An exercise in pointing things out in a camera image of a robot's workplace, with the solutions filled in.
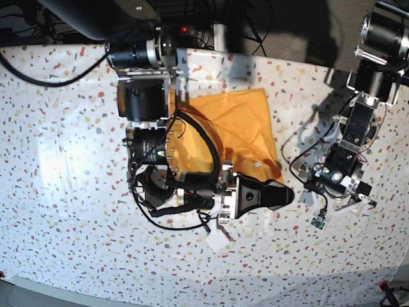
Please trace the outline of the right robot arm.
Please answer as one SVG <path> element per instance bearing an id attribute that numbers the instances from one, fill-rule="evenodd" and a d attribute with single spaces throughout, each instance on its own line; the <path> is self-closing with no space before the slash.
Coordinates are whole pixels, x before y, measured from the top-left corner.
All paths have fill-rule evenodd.
<path id="1" fill-rule="evenodd" d="M 45 7 L 80 34 L 105 43 L 105 58 L 118 75 L 118 112 L 130 125 L 128 184 L 148 221 L 196 211 L 210 228 L 258 208 L 289 205 L 294 192 L 274 179 L 260 181 L 222 162 L 203 124 L 177 105 L 173 31 L 149 1 L 46 1 Z M 171 165 L 175 123 L 192 129 L 210 154 L 207 171 Z"/>

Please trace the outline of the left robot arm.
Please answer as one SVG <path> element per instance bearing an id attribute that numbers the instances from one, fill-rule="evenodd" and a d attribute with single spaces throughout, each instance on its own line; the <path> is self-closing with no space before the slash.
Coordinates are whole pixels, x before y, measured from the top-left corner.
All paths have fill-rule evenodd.
<path id="1" fill-rule="evenodd" d="M 329 129 L 303 151 L 310 154 L 310 165 L 299 167 L 314 203 L 310 222 L 318 228 L 334 215 L 360 214 L 377 205 L 378 168 L 369 166 L 369 149 L 383 124 L 377 109 L 391 109 L 400 87 L 408 85 L 408 1 L 375 2 L 362 22 L 355 56 L 359 65 L 346 80 L 352 96 L 333 115 Z"/>

